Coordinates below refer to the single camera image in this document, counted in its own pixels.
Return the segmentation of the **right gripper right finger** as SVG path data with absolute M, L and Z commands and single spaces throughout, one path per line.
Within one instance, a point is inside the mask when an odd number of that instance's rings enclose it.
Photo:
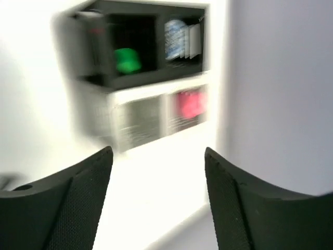
M 275 186 L 231 164 L 211 148 L 205 173 L 220 250 L 331 250 L 332 194 Z

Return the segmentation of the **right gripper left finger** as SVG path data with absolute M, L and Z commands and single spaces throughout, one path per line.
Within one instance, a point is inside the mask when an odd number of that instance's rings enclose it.
M 1 191 L 1 249 L 92 249 L 112 164 L 107 146 L 74 166 Z

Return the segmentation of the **pink patterned glue stick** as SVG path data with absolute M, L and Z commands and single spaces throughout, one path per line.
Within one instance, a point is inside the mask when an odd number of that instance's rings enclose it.
M 207 109 L 207 95 L 203 91 L 184 91 L 176 95 L 178 113 L 185 119 L 202 115 Z

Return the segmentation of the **green cap black highlighter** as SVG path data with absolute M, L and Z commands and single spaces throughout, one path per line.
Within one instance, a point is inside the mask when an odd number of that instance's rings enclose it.
M 116 69 L 121 74 L 131 74 L 141 70 L 142 64 L 136 50 L 120 48 L 114 51 Z

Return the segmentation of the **blue patterned glue stick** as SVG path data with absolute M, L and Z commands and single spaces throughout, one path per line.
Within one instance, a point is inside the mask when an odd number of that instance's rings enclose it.
M 187 42 L 187 25 L 179 19 L 169 20 L 164 25 L 165 36 L 165 58 L 174 60 L 185 58 L 185 47 Z

